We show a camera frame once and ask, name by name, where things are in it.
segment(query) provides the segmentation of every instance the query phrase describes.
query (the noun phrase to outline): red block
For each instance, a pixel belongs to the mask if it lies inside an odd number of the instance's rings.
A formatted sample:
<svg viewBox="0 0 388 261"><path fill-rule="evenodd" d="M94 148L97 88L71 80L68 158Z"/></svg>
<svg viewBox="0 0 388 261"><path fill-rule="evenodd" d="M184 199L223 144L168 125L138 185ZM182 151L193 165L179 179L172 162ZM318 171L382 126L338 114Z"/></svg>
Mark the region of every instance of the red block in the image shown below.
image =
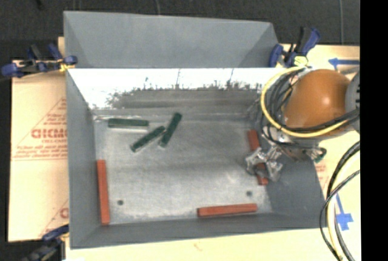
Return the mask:
<svg viewBox="0 0 388 261"><path fill-rule="evenodd" d="M197 209L197 216L203 218L219 215L245 214L248 212L256 212L257 209L258 207L255 203L202 207Z"/></svg>
<svg viewBox="0 0 388 261"><path fill-rule="evenodd" d="M99 194L101 224L107 225L110 223L110 213L109 213L107 168L106 168L105 160L97 160L97 177L98 177L98 194Z"/></svg>

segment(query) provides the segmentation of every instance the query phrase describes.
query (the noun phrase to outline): wooden block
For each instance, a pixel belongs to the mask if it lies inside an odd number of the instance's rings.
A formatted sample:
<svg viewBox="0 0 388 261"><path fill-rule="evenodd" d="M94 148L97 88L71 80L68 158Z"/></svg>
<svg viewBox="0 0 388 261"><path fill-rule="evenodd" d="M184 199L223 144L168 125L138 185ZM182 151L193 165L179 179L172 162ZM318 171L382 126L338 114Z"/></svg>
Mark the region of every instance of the wooden block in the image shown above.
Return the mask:
<svg viewBox="0 0 388 261"><path fill-rule="evenodd" d="M98 194L101 224L110 223L107 168L105 160L97 160Z"/></svg>
<svg viewBox="0 0 388 261"><path fill-rule="evenodd" d="M259 136L255 129L248 130L248 141L249 141L249 146L251 151L254 151L258 147L260 147Z"/></svg>
<svg viewBox="0 0 388 261"><path fill-rule="evenodd" d="M197 216L203 218L219 215L245 214L248 212L256 212L257 209L258 207L255 203L202 207L197 209Z"/></svg>

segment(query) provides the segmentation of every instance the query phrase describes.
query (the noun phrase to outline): yellow cable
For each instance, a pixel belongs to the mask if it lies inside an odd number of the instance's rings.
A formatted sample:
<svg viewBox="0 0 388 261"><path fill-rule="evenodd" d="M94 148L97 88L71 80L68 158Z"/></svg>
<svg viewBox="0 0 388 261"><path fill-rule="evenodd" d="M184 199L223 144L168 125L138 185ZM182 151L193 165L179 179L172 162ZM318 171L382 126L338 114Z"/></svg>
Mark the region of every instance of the yellow cable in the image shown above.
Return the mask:
<svg viewBox="0 0 388 261"><path fill-rule="evenodd" d="M336 188L338 183L342 182L345 178L344 174L346 174L347 170L353 165L353 163L360 158L360 153L353 155L350 157L341 171L338 173L336 180L333 183L332 190ZM344 259L344 255L342 253L342 249L340 246L340 243L337 239L336 232L335 232L335 214L336 214L336 207L335 207L335 202L333 202L332 198L327 205L327 229L329 230L329 236L333 245L334 250L338 254L339 258L341 260Z"/></svg>
<svg viewBox="0 0 388 261"><path fill-rule="evenodd" d="M302 66L302 67L300 67L300 66L291 67L291 68L285 69L282 72L280 72L280 73L276 74L275 76L273 76L263 87L263 91L261 92L261 96L260 96L260 105L261 105L261 108L263 110L263 114L266 116L266 118L269 120L269 122L273 126L275 126L277 129L279 129L282 132L284 132L285 134L293 136L293 137L298 137L298 138L319 137L319 136L327 134L327 133L329 133L331 131L334 131L335 129L341 127L342 125L347 123L347 120L345 120L343 122L339 122L339 123L333 124L333 125L331 125L329 127L326 127L324 129L318 130L316 132L310 132L310 133L293 132L292 130L288 130L288 129L282 127L282 125L278 124L270 116L270 114L268 113L267 108L266 108L266 104L265 104L266 93L267 93L268 89L271 87L271 85L273 84L273 82L275 82L275 80L277 80L279 77L281 77L283 75L286 75L286 74L294 72L294 71L302 70L304 68L305 68L304 66Z"/></svg>

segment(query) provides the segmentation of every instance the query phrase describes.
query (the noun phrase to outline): blue arrow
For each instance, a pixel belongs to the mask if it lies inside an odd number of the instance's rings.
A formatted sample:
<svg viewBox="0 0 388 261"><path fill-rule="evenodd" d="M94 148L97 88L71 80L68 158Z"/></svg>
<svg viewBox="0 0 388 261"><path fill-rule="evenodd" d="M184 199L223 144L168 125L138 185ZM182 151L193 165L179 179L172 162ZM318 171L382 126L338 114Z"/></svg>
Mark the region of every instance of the blue arrow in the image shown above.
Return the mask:
<svg viewBox="0 0 388 261"><path fill-rule="evenodd" d="M329 63L334 67L335 70L337 70L337 66L339 64L360 64L360 61L355 59L338 59L336 57L329 59Z"/></svg>
<svg viewBox="0 0 388 261"><path fill-rule="evenodd" d="M336 195L337 204L339 207L339 214L337 214L335 217L337 219L338 224L341 227L342 231L345 231L349 229L349 226L347 225L349 222L353 222L353 218L351 214L345 214L344 209L341 204L340 196Z"/></svg>

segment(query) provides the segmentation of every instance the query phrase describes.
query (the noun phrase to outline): blue clamp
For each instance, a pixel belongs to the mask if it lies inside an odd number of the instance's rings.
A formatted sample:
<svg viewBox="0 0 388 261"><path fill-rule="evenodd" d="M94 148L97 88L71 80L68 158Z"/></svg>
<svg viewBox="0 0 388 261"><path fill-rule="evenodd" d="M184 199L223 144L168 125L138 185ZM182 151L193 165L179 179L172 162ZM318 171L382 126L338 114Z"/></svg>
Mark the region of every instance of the blue clamp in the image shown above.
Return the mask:
<svg viewBox="0 0 388 261"><path fill-rule="evenodd" d="M63 67L74 66L78 63L76 56L62 57L58 48L50 43L48 46L49 58L44 57L35 44L27 50L27 59L20 63L6 64L1 67L1 73L6 77L21 78L39 72L59 70Z"/></svg>
<svg viewBox="0 0 388 261"><path fill-rule="evenodd" d="M276 67L278 63L287 68L307 63L308 52L315 47L320 39L321 35L317 29L302 27L298 43L296 46L291 45L288 52L281 44L274 46L269 58L269 67Z"/></svg>
<svg viewBox="0 0 388 261"><path fill-rule="evenodd" d="M61 259L65 259L64 242L60 236L69 232L69 225L60 226L42 237L44 245L23 257L20 261L46 261L56 253L61 253Z"/></svg>

